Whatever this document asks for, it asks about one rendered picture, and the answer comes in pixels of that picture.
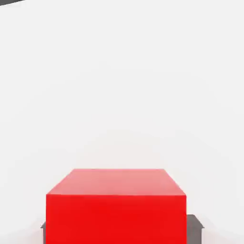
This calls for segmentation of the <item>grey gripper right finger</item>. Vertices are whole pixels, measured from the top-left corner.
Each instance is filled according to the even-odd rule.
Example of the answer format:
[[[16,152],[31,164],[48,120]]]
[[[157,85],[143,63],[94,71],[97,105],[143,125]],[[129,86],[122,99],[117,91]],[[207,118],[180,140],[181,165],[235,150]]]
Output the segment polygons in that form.
[[[187,215],[187,244],[202,244],[204,226],[194,214]]]

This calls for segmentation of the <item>small red cube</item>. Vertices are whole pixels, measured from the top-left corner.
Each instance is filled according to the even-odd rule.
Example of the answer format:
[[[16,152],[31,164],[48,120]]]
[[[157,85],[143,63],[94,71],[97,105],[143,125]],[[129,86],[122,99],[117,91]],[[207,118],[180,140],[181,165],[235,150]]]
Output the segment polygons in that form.
[[[75,169],[46,195],[46,244],[186,244],[186,194],[162,169]]]

